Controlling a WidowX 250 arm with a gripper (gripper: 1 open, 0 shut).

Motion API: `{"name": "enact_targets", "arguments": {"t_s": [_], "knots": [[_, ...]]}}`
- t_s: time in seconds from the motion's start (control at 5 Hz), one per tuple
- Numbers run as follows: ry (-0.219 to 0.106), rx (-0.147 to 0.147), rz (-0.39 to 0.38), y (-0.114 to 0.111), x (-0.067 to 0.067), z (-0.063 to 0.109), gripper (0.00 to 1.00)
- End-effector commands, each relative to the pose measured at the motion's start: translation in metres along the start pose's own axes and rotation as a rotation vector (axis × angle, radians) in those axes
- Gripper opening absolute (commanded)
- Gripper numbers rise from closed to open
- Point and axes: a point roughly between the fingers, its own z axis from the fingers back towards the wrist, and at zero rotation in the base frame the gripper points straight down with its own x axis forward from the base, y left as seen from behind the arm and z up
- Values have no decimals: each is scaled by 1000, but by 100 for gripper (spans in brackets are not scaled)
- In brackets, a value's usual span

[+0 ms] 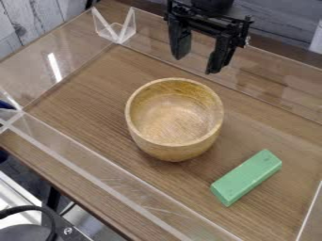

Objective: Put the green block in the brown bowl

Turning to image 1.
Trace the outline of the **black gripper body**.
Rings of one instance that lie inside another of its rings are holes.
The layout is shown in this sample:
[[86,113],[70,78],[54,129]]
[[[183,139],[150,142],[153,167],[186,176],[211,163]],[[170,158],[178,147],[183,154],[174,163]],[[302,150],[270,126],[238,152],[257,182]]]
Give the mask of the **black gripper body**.
[[244,48],[249,42],[249,29],[253,16],[234,6],[234,0],[167,0],[165,20],[175,16],[185,21],[191,31],[213,38],[227,33],[235,45]]

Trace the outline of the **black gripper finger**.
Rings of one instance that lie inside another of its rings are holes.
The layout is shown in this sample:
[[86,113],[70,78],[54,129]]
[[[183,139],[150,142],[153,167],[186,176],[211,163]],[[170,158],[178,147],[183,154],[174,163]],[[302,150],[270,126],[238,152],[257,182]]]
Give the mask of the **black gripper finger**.
[[167,23],[171,54],[181,60],[191,50],[191,29],[189,24],[175,16],[169,17]]
[[218,73],[229,64],[237,49],[235,40],[227,33],[222,33],[217,38],[215,50],[211,52],[207,65],[206,74]]

